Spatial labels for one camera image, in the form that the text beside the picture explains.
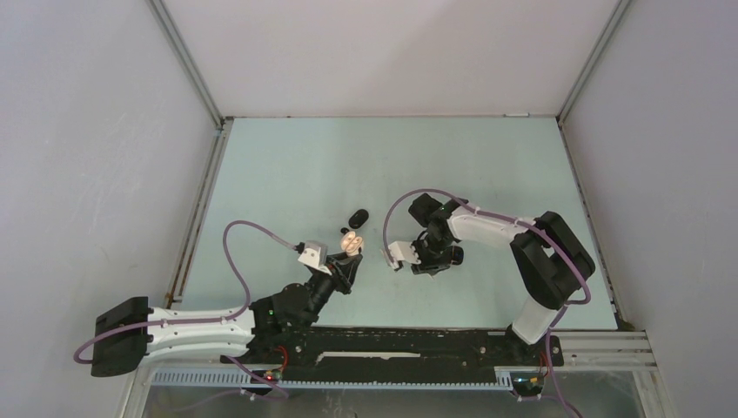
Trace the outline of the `black closed earbud case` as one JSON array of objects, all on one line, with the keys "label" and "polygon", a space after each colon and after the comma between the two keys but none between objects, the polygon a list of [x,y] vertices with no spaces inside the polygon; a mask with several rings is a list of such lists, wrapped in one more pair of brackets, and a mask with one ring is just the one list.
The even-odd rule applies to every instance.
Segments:
[{"label": "black closed earbud case", "polygon": [[347,221],[347,225],[351,229],[358,230],[362,227],[369,219],[369,212],[366,209],[358,209],[354,214],[350,216]]}]

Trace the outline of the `aluminium frame rail right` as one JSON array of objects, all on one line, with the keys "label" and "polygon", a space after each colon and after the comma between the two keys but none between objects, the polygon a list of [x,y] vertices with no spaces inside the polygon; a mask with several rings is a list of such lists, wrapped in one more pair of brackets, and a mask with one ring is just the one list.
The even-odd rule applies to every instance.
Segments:
[{"label": "aluminium frame rail right", "polygon": [[634,4],[635,1],[632,0],[619,0],[615,3],[607,18],[607,21],[600,31],[600,34],[596,38],[592,49],[588,53],[585,63],[583,64],[577,78],[575,79],[559,112],[555,117],[559,128],[562,144],[564,145],[568,162],[574,176],[574,182],[576,184],[581,207],[585,214],[587,228],[592,236],[592,240],[594,243],[594,259],[598,263],[598,267],[600,268],[600,271],[602,273],[610,307],[613,310],[613,315],[617,323],[617,329],[619,331],[633,331],[634,326],[627,321],[627,316],[623,311],[621,303],[618,301],[619,295],[617,292],[617,288],[613,284],[611,274],[608,271],[606,257],[602,251],[602,246],[598,237],[596,224],[592,218],[592,208],[590,205],[590,200],[587,196],[587,190],[584,182],[587,175],[583,173],[581,165],[577,161],[574,143],[570,138],[569,127],[572,114],[577,104],[580,102],[580,99],[586,91],[594,73],[597,71],[598,66],[600,65],[602,59],[605,57],[610,44],[614,41],[619,29],[627,18],[627,14],[632,9]]}]

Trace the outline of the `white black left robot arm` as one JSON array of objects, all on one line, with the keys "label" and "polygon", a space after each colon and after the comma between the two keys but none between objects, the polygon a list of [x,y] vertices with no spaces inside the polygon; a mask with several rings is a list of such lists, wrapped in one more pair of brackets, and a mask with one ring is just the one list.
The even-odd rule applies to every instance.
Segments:
[{"label": "white black left robot arm", "polygon": [[268,361],[283,339],[318,321],[334,293],[352,291],[362,259],[361,253],[332,254],[322,268],[309,270],[306,283],[292,283],[248,307],[175,311],[132,297],[97,317],[91,376],[119,376],[170,359],[246,355]]}]

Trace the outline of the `black charging case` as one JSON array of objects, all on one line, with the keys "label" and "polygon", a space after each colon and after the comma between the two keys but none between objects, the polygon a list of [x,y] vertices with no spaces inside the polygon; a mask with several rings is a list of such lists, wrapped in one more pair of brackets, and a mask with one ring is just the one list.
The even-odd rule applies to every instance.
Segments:
[{"label": "black charging case", "polygon": [[460,246],[451,247],[450,264],[452,266],[460,266],[464,261],[464,249]]}]

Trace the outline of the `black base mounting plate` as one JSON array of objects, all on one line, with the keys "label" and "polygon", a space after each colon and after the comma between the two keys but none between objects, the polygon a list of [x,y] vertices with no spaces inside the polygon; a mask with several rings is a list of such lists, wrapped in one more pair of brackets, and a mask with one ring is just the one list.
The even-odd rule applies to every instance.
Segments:
[{"label": "black base mounting plate", "polygon": [[391,327],[309,327],[238,361],[298,383],[420,385],[498,383],[503,370],[565,363],[555,336],[528,346],[508,330]]}]

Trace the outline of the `aluminium frame rail left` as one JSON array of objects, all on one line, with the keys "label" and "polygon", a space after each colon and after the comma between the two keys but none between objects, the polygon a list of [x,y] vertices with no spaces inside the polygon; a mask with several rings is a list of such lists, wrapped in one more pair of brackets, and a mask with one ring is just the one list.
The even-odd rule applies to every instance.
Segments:
[{"label": "aluminium frame rail left", "polygon": [[164,38],[169,43],[175,58],[179,62],[185,77],[199,101],[204,106],[205,112],[214,126],[214,133],[211,139],[208,140],[205,165],[200,180],[197,182],[191,214],[185,229],[181,248],[178,251],[174,273],[164,297],[164,303],[169,307],[175,303],[179,303],[183,297],[200,230],[204,222],[206,207],[214,184],[214,176],[222,158],[222,151],[225,146],[224,133],[228,130],[229,123],[216,105],[209,86],[198,68],[196,60],[186,44],[181,30],[178,28],[178,24],[175,22],[170,7],[165,1],[149,1],[147,4],[151,9],[152,15],[157,20],[164,34]]}]

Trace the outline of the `aluminium frame rail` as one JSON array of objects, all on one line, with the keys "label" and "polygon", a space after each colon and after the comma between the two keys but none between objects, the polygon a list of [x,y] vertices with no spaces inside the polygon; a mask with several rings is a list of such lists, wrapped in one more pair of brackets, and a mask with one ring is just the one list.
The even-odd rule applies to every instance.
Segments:
[{"label": "aluminium frame rail", "polygon": [[619,295],[617,292],[617,288],[613,284],[611,274],[608,271],[606,257],[602,251],[602,246],[598,237],[596,224],[592,218],[592,208],[590,205],[590,200],[587,196],[587,190],[584,182],[587,175],[583,173],[581,165],[577,161],[574,143],[570,138],[569,127],[572,114],[577,104],[580,102],[580,99],[586,91],[594,73],[597,71],[598,66],[600,65],[602,59],[605,57],[610,44],[614,41],[619,29],[627,18],[627,14],[632,9],[634,4],[635,1],[632,0],[619,0],[615,3],[607,18],[607,21],[600,31],[600,34],[596,38],[592,49],[588,53],[585,63],[583,64],[577,78],[575,79],[559,112],[555,117],[559,128],[562,144],[564,145],[568,162],[574,176],[574,182],[576,184],[581,207],[585,214],[587,228],[592,236],[592,240],[594,243],[594,259],[598,263],[598,267],[600,268],[600,271],[602,273],[610,307],[613,310],[613,315],[617,323],[617,329],[619,331],[633,331],[634,326],[627,321],[627,316],[623,311],[621,303],[618,301]]},{"label": "aluminium frame rail", "polygon": [[229,123],[216,105],[209,86],[198,68],[196,60],[186,44],[181,30],[178,28],[178,24],[175,22],[170,7],[165,1],[149,1],[147,4],[151,9],[152,15],[157,20],[164,34],[164,38],[169,43],[175,58],[179,62],[185,77],[199,101],[204,106],[205,112],[214,126],[214,133],[211,139],[208,140],[205,165],[200,180],[197,182],[191,214],[185,229],[181,248],[178,251],[174,273],[164,297],[164,303],[169,307],[175,303],[179,303],[183,297],[200,230],[204,222],[206,207],[214,184],[214,176],[222,158],[222,151],[225,146],[224,133],[228,130]]}]

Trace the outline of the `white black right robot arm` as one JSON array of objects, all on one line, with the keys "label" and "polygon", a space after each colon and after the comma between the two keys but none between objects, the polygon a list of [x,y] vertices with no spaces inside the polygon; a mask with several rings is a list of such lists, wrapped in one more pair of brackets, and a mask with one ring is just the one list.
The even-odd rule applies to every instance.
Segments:
[{"label": "white black right robot arm", "polygon": [[544,337],[573,293],[581,290],[596,265],[567,222],[556,212],[537,218],[504,219],[472,208],[464,199],[442,203],[427,193],[408,208],[421,226],[411,241],[389,245],[394,268],[410,264],[413,273],[434,276],[464,260],[462,241],[511,250],[528,297],[508,328],[509,358],[527,364],[541,351]]}]

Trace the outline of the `beige earbud charging case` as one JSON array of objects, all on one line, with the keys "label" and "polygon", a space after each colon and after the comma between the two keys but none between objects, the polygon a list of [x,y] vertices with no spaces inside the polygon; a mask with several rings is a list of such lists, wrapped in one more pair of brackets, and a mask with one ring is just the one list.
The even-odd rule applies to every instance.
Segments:
[{"label": "beige earbud charging case", "polygon": [[345,233],[340,241],[341,250],[348,256],[359,255],[364,247],[364,239],[354,231]]}]

